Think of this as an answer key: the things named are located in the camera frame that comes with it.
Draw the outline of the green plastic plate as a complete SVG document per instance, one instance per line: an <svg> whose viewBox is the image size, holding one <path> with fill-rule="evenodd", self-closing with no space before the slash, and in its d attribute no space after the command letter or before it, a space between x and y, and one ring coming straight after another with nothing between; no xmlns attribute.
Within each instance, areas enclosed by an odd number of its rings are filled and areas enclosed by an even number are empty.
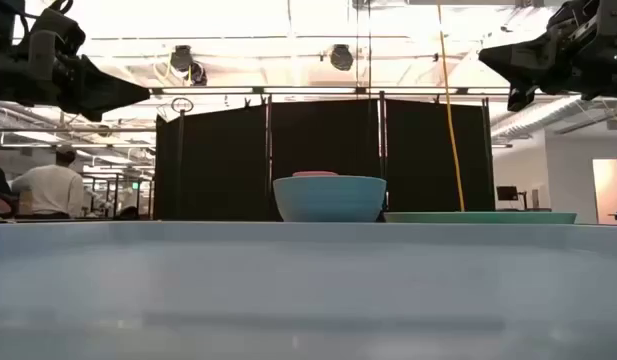
<svg viewBox="0 0 617 360"><path fill-rule="evenodd" d="M574 224L576 213L560 212L386 212L387 223Z"/></svg>

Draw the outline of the grey overhead rail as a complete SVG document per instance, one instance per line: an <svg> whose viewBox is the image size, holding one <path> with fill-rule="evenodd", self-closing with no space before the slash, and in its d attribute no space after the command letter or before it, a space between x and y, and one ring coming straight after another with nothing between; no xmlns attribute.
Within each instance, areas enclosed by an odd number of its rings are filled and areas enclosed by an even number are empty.
<svg viewBox="0 0 617 360"><path fill-rule="evenodd" d="M362 94L397 94L397 95L437 95L444 94L444 87L153 87L149 89L153 96L161 95L218 95L218 94L279 94L279 95L362 95Z"/></svg>

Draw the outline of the blue plastic bowl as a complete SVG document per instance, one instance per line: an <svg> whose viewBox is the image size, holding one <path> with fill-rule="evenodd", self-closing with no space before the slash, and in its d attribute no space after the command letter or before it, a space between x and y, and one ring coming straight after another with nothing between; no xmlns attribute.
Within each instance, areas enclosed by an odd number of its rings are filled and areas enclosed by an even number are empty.
<svg viewBox="0 0 617 360"><path fill-rule="evenodd" d="M293 176L273 181L285 222L375 222L386 188L385 180L366 176Z"/></svg>

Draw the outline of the black partition screen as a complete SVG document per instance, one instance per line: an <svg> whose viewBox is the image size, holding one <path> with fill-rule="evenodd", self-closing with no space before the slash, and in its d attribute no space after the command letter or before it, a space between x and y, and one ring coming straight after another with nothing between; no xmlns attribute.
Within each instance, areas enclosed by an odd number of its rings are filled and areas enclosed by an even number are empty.
<svg viewBox="0 0 617 360"><path fill-rule="evenodd" d="M274 221L274 180L380 177L391 212L491 211L490 126L479 106L396 99L275 103L159 120L154 215Z"/></svg>

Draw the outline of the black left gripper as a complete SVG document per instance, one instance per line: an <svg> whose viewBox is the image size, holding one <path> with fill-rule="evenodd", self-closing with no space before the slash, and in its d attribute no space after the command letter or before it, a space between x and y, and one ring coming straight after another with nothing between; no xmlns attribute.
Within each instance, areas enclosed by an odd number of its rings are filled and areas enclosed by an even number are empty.
<svg viewBox="0 0 617 360"><path fill-rule="evenodd" d="M68 11L0 7L0 100L57 106L91 121L148 119L150 90L80 56L85 33Z"/></svg>

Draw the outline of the black ceiling lamp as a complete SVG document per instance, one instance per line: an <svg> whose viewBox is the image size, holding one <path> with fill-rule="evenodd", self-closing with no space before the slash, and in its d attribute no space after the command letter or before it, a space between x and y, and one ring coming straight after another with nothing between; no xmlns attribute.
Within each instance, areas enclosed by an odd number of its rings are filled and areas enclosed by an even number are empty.
<svg viewBox="0 0 617 360"><path fill-rule="evenodd" d="M208 82L203 65L193 59L189 45L177 45L170 55L170 67L192 86L205 87Z"/></svg>
<svg viewBox="0 0 617 360"><path fill-rule="evenodd" d="M354 58L346 44L335 44L330 52L330 63L339 71L349 71L354 63Z"/></svg>

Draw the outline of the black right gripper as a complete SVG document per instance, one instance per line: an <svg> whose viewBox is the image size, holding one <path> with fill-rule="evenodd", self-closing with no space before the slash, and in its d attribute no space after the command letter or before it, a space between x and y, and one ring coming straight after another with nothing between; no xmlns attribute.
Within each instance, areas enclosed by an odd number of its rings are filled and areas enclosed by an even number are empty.
<svg viewBox="0 0 617 360"><path fill-rule="evenodd" d="M617 97L617 0L567 0L539 37L484 48L479 60L510 83L508 109L540 90Z"/></svg>

